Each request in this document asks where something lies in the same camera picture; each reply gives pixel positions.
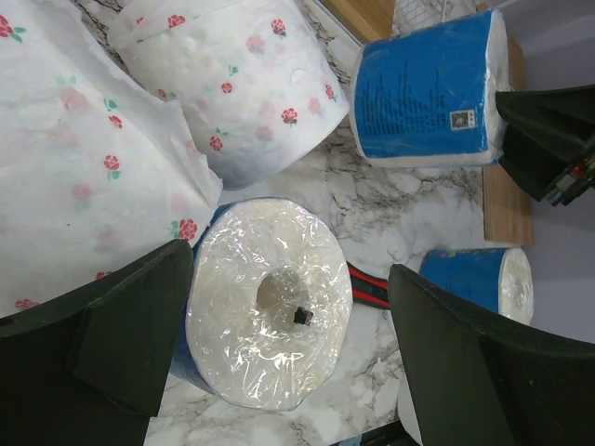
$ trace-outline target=white toilet paper roll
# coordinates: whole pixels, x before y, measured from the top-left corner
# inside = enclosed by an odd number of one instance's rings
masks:
[[[181,100],[227,190],[285,169],[349,110],[293,0],[134,0],[109,41],[145,88]]]
[[[0,318],[198,242],[220,180],[62,0],[0,10]]]
[[[198,248],[178,374],[232,404],[292,410],[335,369],[351,304],[322,220],[288,200],[234,204]]]

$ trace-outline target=plastic wrap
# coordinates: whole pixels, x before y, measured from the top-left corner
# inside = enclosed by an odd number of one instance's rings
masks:
[[[225,401],[296,408],[335,369],[352,304],[331,230],[303,207],[224,207],[198,246],[173,372]]]
[[[510,248],[502,258],[498,306],[501,315],[526,325],[534,311],[533,279],[529,259],[520,248]]]
[[[358,151],[380,167],[491,164],[509,90],[506,27],[486,11],[365,46],[351,80]]]
[[[118,69],[76,7],[6,0],[0,13],[2,317],[174,238],[197,243],[221,181],[180,106]]]
[[[182,102],[226,190],[285,169],[349,110],[293,0],[133,0],[109,41],[145,88]]]

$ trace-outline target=blue packaging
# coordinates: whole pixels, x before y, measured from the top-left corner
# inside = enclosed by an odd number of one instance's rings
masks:
[[[453,295],[499,312],[500,268],[508,248],[435,250],[419,274]]]
[[[504,130],[496,84],[508,89],[497,11],[366,45],[351,85],[358,148],[387,167],[490,164]]]

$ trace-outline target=marble countertop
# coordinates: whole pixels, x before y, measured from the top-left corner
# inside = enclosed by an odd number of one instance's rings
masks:
[[[426,7],[435,3],[417,1]],[[103,43],[104,23],[126,3],[73,2]],[[470,0],[453,3],[447,2],[447,17],[472,7]],[[348,84],[359,45],[313,0],[304,0],[304,7],[333,70]],[[398,20],[395,25],[396,32],[408,26]],[[346,258],[378,277],[388,277],[395,263],[418,269],[435,247],[486,245],[480,169],[373,168],[357,155],[347,121],[282,173],[247,190],[226,192],[221,202],[258,196],[285,197],[310,209],[335,231]],[[170,376],[145,445],[328,445],[394,420],[402,376],[390,313],[356,304],[334,374],[293,412],[235,407]]]

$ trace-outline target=plastic-wrapped toilet paper roll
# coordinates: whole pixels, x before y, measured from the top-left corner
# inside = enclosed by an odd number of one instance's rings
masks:
[[[172,373],[225,401],[295,409],[335,369],[350,275],[331,230],[281,199],[225,206],[197,247]]]
[[[76,7],[6,0],[0,14],[3,317],[197,243],[221,181],[180,106],[118,69]]]
[[[531,266],[520,248],[431,251],[419,273],[454,295],[516,322],[531,323]]]
[[[109,41],[145,88],[181,100],[227,190],[285,169],[349,110],[293,0],[134,0]]]
[[[486,11],[364,46],[351,79],[358,150],[380,167],[491,164],[509,90],[506,27]]]

